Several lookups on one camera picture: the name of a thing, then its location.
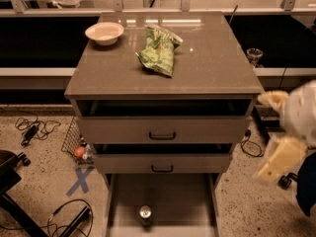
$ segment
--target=speckled floor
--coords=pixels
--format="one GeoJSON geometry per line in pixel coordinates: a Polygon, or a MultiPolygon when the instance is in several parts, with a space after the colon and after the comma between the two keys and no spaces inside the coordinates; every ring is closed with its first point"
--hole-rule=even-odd
{"type": "MultiPolygon", "coordinates": [[[[90,236],[104,236],[104,214],[108,192],[103,178],[93,169],[85,181],[89,189],[84,192],[81,187],[69,190],[77,181],[76,169],[88,171],[90,165],[80,165],[73,161],[61,148],[73,119],[70,106],[50,107],[0,107],[0,148],[15,153],[24,152],[32,161],[28,167],[21,166],[17,172],[22,177],[8,195],[22,207],[39,226],[46,226],[51,214],[62,204],[73,199],[88,202],[94,213],[90,236]],[[33,116],[19,112],[36,113],[40,120],[59,121],[57,127],[46,140],[31,140],[27,147],[21,145],[23,135],[15,124],[19,117],[33,119],[33,116]]],[[[256,126],[251,123],[251,141],[265,148],[263,139],[256,126]]],[[[220,213],[220,225],[223,237],[272,236],[272,237],[309,237],[316,236],[316,209],[312,208],[311,217],[306,217],[296,203],[296,183],[288,190],[280,189],[277,184],[262,184],[254,180],[253,175],[258,169],[260,158],[252,158],[244,154],[238,144],[232,163],[216,188],[217,203],[220,213]]],[[[70,203],[57,213],[52,223],[58,226],[68,224],[83,207],[82,201],[70,203]]],[[[83,232],[89,231],[91,221],[81,225],[83,232]]],[[[20,226],[11,216],[0,208],[0,225],[7,228],[20,226]]],[[[54,226],[49,227],[50,236],[54,226]]],[[[1,237],[29,236],[24,231],[7,231],[0,229],[1,237]]],[[[76,232],[73,236],[84,236],[76,232]]]]}

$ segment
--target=drawer handle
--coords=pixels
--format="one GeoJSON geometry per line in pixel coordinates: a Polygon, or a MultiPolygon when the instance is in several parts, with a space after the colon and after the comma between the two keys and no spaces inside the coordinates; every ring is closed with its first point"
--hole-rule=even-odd
{"type": "Polygon", "coordinates": [[[174,171],[174,165],[171,165],[170,168],[155,168],[155,166],[151,165],[152,172],[155,173],[170,173],[174,171]]]}
{"type": "Polygon", "coordinates": [[[149,138],[153,140],[172,140],[176,138],[176,132],[174,131],[172,134],[165,134],[165,135],[159,135],[159,134],[152,134],[151,131],[149,132],[149,138]]]}

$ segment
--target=white bowl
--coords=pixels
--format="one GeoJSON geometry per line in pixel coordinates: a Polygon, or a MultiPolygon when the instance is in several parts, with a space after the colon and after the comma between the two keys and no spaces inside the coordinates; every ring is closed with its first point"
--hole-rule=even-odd
{"type": "Polygon", "coordinates": [[[118,41],[118,37],[122,35],[124,28],[122,25],[113,22],[98,23],[85,32],[90,40],[94,40],[100,45],[110,45],[118,41]]]}

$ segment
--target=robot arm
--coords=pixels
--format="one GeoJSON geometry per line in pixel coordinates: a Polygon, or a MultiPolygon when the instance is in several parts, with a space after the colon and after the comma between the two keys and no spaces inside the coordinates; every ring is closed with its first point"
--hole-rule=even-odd
{"type": "Polygon", "coordinates": [[[306,157],[308,145],[316,145],[316,81],[287,94],[267,92],[259,102],[279,113],[284,136],[273,135],[266,148],[266,159],[257,176],[271,182],[306,157]]]}

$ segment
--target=wire basket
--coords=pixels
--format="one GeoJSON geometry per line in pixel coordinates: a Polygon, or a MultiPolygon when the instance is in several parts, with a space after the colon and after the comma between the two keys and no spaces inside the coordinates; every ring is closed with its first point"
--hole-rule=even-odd
{"type": "Polygon", "coordinates": [[[78,164],[93,164],[91,157],[87,159],[78,159],[74,152],[79,146],[86,146],[87,143],[84,141],[81,136],[79,127],[75,118],[72,119],[69,128],[67,130],[66,137],[62,143],[61,151],[67,153],[76,163],[78,164]]]}

